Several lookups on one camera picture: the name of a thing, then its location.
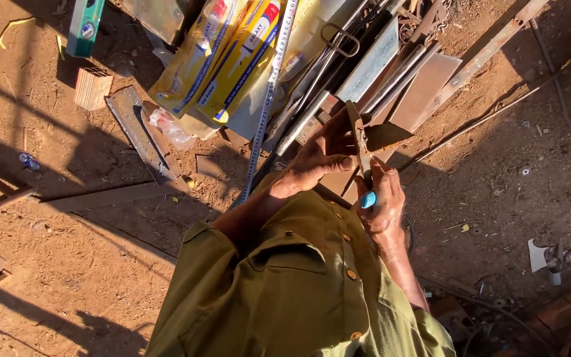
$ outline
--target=blue handle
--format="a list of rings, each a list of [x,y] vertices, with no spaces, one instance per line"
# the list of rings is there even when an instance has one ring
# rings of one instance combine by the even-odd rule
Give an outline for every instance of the blue handle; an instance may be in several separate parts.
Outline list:
[[[376,193],[369,191],[361,197],[361,208],[369,208],[376,203]]]

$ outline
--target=fingernail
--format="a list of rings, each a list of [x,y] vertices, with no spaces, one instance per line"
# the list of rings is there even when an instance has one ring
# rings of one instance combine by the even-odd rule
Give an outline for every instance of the fingernail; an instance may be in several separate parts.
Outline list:
[[[353,161],[352,158],[345,158],[341,161],[341,166],[343,168],[352,168]]]

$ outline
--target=yellow package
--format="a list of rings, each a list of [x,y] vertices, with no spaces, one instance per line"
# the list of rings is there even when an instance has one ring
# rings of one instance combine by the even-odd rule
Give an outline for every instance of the yellow package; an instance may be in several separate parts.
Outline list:
[[[210,0],[149,95],[178,117],[233,37],[246,0]]]
[[[278,30],[280,5],[279,0],[253,1],[252,11],[246,13],[235,31],[233,42],[227,45],[197,97],[195,107],[217,123],[226,124],[228,110],[246,81],[263,71],[263,68],[257,68],[262,57],[265,60],[274,55],[272,47]]]

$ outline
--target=shirt pocket flap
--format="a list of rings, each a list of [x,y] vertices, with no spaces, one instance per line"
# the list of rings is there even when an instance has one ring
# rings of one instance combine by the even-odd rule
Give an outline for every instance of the shirt pocket flap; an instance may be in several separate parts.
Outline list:
[[[325,257],[305,238],[293,232],[264,241],[248,255],[250,266],[256,271],[267,267],[290,268],[325,274]]]

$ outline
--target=green spirit level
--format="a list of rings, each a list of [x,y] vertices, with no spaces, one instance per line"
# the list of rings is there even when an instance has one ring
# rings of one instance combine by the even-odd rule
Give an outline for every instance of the green spirit level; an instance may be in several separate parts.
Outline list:
[[[104,5],[105,0],[76,0],[65,52],[74,57],[91,57]]]

